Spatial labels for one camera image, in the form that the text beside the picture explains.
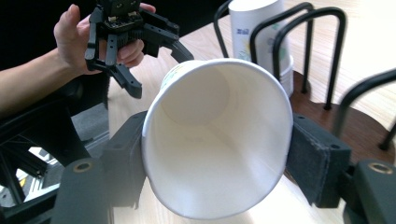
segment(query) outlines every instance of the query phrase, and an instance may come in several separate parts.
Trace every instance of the human hand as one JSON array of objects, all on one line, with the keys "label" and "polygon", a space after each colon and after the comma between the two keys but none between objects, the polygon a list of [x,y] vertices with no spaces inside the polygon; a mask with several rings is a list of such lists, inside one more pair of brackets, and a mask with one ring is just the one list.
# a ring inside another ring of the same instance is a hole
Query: human hand
[{"label": "human hand", "polygon": [[[141,7],[155,12],[155,7],[141,4]],[[87,49],[90,32],[89,16],[80,20],[79,8],[75,5],[61,16],[54,27],[54,35],[58,46],[61,60],[73,70],[76,76],[97,74],[100,71],[90,71],[85,62],[85,50]],[[127,67],[137,66],[143,60],[142,40],[136,40],[119,49],[117,63],[123,63]],[[106,57],[106,42],[99,43],[99,59]]]}]

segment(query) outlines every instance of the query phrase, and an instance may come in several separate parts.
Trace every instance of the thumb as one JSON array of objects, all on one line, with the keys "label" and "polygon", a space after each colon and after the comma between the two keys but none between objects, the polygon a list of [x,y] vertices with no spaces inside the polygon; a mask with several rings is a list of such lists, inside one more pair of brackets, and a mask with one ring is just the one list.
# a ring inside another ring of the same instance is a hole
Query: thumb
[{"label": "thumb", "polygon": [[56,23],[54,28],[55,37],[60,37],[64,40],[73,39],[78,34],[77,25],[79,20],[79,7],[73,4]]}]

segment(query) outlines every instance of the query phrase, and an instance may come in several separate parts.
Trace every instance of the forearm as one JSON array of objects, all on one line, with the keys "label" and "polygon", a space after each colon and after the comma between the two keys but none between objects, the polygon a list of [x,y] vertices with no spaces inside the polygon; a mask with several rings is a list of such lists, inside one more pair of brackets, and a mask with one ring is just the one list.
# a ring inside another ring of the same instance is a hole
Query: forearm
[{"label": "forearm", "polygon": [[60,59],[57,49],[0,71],[0,119],[43,99],[78,75]]}]

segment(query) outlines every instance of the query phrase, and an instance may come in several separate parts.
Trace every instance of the wooden table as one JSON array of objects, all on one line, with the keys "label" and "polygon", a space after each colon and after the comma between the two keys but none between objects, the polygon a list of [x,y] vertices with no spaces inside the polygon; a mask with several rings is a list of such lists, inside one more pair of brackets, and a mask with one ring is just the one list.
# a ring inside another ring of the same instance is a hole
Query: wooden table
[{"label": "wooden table", "polygon": [[[286,7],[292,7],[300,1],[286,1]],[[350,4],[341,3],[341,1],[334,1],[337,4]],[[324,7],[323,3],[320,1],[314,1],[314,6]],[[325,53],[329,54],[329,44],[322,42],[321,37],[325,36],[329,40],[332,39],[333,35],[328,35],[332,32],[332,28],[328,25],[322,23],[319,26],[318,31],[315,31],[315,38],[317,37],[317,32],[319,35],[319,45],[322,45],[324,53],[314,52],[313,57],[319,55],[319,62],[313,59],[311,69],[310,83],[314,91],[305,97],[305,103],[311,101],[324,101],[325,88],[323,88],[323,78],[327,77],[328,70],[325,71],[323,75],[323,66],[328,69],[329,65],[323,65],[327,60],[330,61],[330,57],[323,56]],[[228,51],[231,52],[231,31],[229,18],[225,17],[219,22],[221,31],[224,33],[224,38]],[[323,27],[329,28],[326,34],[323,34]],[[290,35],[290,43],[292,48],[292,55],[295,59],[295,70],[300,71],[303,69],[301,66],[303,56],[299,51],[303,50],[301,45],[304,41],[301,38],[304,30],[297,30],[297,33]],[[195,56],[196,60],[209,60],[215,58],[222,58],[218,40],[215,37],[213,30],[213,25],[208,26],[195,31],[181,39],[181,42],[191,51]],[[346,40],[346,45],[350,43],[350,39]],[[314,51],[318,51],[318,45],[314,45]],[[161,82],[165,74],[177,64],[177,62],[170,56],[170,50],[161,49],[158,58],[146,57],[145,60],[137,67],[131,69],[135,77],[143,83],[143,97],[140,100],[131,98],[126,91],[121,90],[118,84],[113,80],[110,84],[109,91],[109,118],[110,118],[110,135],[114,134],[117,129],[123,124],[133,114],[149,109],[151,102],[157,95]],[[345,72],[343,69],[343,63],[341,63],[340,74]],[[340,96],[349,88],[352,84],[350,83],[350,77],[343,77],[339,75],[335,99],[337,101]],[[390,95],[390,101],[396,99],[394,92]],[[391,123],[391,116],[388,119],[381,119],[380,124]],[[220,220],[213,221],[202,221],[202,220],[191,220],[184,217],[179,217],[168,209],[166,209],[155,197],[149,182],[147,181],[143,192],[141,195],[141,200],[138,209],[134,208],[116,208],[115,209],[115,221],[116,223],[149,223],[149,224],[160,224],[160,223],[343,223],[342,212],[344,209],[344,202],[340,203],[337,209],[318,209],[315,206],[311,206],[306,201],[304,195],[301,193],[300,189],[289,181],[285,176],[281,178],[276,188],[266,197],[261,203],[257,204],[253,208],[249,209],[243,214],[235,217],[224,218]]]}]

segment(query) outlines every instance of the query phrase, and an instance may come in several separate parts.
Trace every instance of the white cup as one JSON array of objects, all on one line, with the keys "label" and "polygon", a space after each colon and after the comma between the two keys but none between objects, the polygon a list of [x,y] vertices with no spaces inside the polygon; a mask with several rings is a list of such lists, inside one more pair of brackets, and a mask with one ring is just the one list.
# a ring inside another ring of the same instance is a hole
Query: white cup
[{"label": "white cup", "polygon": [[159,201],[193,219],[236,215],[282,176],[290,101],[263,68],[238,59],[174,67],[148,110],[143,162]]},{"label": "white cup", "polygon": [[[282,0],[233,0],[229,5],[233,39],[233,56],[251,62],[250,37],[257,25],[284,11]],[[258,65],[273,74],[273,45],[277,32],[285,25],[278,22],[261,30],[256,36]],[[288,96],[293,93],[292,67],[289,40],[285,37],[279,52],[280,81]]]}]

